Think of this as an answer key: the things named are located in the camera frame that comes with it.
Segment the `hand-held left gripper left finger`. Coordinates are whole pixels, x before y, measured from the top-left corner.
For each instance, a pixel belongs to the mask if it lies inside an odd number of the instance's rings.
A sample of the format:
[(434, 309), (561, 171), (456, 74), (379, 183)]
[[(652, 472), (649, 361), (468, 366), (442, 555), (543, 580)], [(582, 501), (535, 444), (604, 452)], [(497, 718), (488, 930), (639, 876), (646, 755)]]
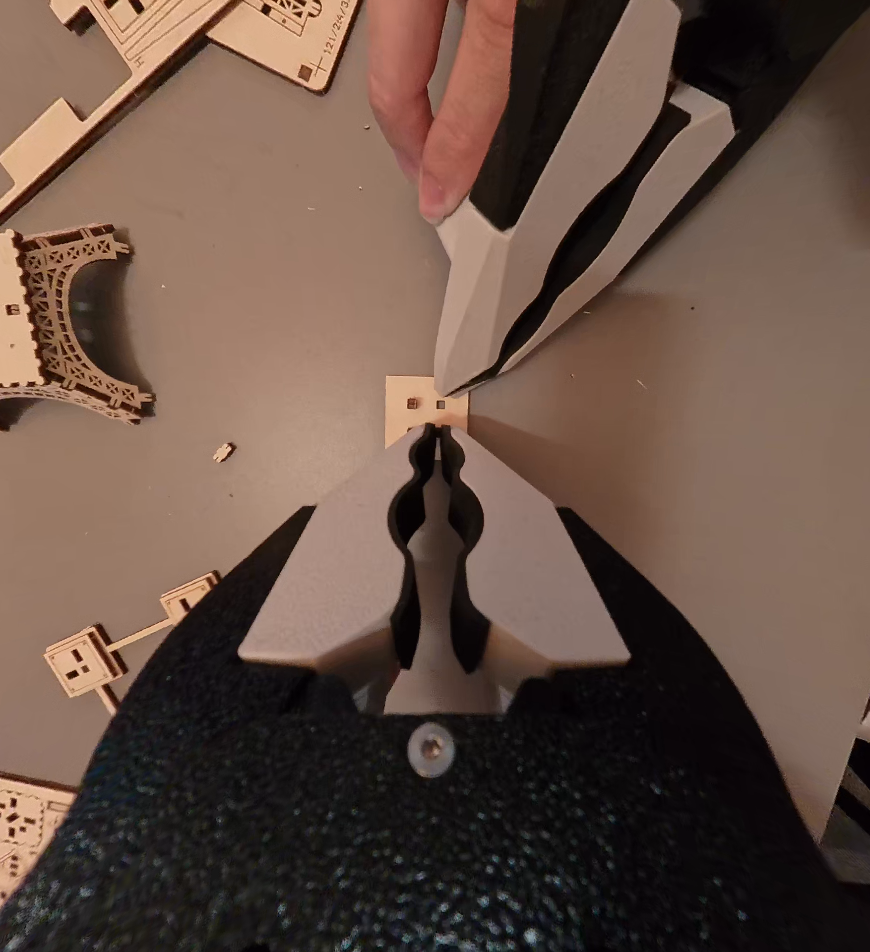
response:
[(408, 543), (426, 519), (437, 428), (418, 425), (313, 509), (238, 649), (241, 660), (341, 679), (384, 700), (418, 646)]

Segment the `wooden puzzle sheet with arcs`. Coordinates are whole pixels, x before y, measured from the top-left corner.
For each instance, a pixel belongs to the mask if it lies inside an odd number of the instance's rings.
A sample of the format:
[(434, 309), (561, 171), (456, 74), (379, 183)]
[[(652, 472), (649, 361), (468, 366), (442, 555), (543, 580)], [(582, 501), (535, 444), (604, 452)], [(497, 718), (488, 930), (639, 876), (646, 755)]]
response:
[(0, 772), (0, 908), (48, 847), (76, 795), (72, 786)]

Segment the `large empty wooden puzzle sheet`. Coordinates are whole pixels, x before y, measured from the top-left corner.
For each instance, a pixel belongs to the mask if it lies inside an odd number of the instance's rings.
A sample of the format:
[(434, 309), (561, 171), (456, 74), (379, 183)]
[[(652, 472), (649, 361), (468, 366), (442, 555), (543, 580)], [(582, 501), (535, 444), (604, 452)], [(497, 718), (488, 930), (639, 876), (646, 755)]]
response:
[(87, 116), (56, 100), (0, 154), (11, 188), (0, 223), (67, 168), (173, 65), (209, 40), (315, 94), (325, 94), (361, 3), (356, 1), (52, 1), (67, 28), (103, 31), (128, 78)]

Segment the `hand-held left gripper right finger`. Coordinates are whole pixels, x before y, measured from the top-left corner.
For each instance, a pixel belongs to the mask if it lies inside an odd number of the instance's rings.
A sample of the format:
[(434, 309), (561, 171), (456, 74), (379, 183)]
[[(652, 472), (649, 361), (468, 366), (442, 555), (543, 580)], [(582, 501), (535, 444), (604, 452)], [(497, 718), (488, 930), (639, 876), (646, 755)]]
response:
[(467, 674), (513, 696), (530, 679), (627, 664), (630, 652), (553, 502), (471, 438), (440, 430), (462, 543), (449, 630)]

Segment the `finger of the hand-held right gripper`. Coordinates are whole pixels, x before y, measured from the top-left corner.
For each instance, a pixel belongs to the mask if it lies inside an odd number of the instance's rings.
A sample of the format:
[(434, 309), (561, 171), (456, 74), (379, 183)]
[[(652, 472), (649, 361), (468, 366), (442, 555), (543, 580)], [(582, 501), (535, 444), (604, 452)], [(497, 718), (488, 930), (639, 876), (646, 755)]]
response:
[(677, 83), (631, 161), (563, 236), (540, 291), (507, 332), (495, 363), (470, 386), (513, 368), (619, 277), (735, 131), (726, 102)]
[(450, 260), (439, 393), (496, 365), (562, 239), (640, 148), (667, 98), (681, 17), (669, 1), (519, 2), (507, 105), (475, 185), (439, 228)]

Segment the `small square wooden plate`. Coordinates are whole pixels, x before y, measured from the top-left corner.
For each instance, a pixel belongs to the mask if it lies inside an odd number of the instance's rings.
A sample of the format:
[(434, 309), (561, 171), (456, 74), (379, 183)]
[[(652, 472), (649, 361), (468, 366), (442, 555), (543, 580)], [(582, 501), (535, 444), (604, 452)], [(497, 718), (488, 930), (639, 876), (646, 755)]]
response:
[(468, 431), (468, 411), (467, 395), (441, 397), (432, 377), (386, 376), (383, 446), (389, 448), (410, 430), (429, 422)]

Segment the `wooden four-square frame piece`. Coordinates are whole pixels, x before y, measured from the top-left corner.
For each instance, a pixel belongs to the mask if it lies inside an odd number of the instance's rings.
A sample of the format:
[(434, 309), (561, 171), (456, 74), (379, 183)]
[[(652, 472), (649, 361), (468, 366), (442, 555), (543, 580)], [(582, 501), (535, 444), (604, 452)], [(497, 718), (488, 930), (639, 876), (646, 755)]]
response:
[(113, 684), (128, 673), (123, 652), (179, 625), (221, 578), (213, 570), (165, 592), (159, 599), (164, 617), (117, 641), (102, 625), (89, 625), (47, 647), (43, 658), (64, 694), (70, 699), (93, 694), (112, 718), (120, 706)]

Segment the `grey desk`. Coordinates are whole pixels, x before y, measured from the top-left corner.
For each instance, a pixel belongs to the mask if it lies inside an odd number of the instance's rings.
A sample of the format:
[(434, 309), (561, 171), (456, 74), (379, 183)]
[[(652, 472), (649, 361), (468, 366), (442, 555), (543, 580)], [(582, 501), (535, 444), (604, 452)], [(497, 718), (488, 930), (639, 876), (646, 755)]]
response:
[[(156, 404), (0, 433), (2, 771), (75, 783), (107, 723), (47, 645), (227, 572), (375, 454), (385, 375), (432, 369), (447, 259), (370, 114), (368, 33), (362, 10), (323, 97), (204, 48), (9, 222), (127, 230), (103, 359)], [(870, 693), (870, 11), (470, 412), (710, 640), (821, 829)]]

